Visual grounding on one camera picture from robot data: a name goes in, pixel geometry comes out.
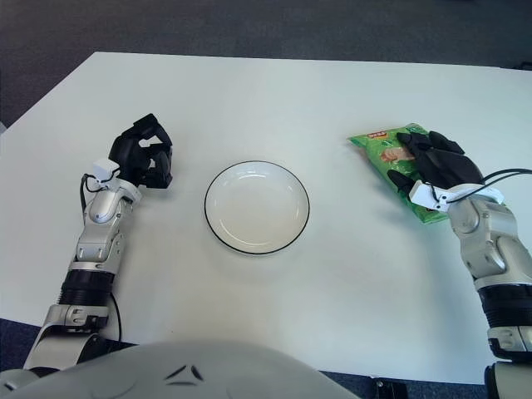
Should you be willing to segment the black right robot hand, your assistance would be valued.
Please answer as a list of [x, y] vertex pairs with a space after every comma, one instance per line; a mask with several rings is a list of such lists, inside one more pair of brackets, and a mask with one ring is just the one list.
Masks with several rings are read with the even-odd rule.
[[414, 157], [413, 172], [387, 172], [387, 177], [399, 191], [409, 193], [418, 180], [441, 189], [483, 182], [476, 164], [455, 141], [442, 134], [435, 131], [427, 135], [398, 133], [397, 139]]

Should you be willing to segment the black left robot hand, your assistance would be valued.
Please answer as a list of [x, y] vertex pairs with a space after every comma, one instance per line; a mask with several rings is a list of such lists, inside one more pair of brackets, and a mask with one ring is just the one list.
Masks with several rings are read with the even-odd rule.
[[136, 187], [164, 190], [172, 181], [172, 141], [153, 114], [115, 139], [109, 159], [119, 165], [119, 178]]

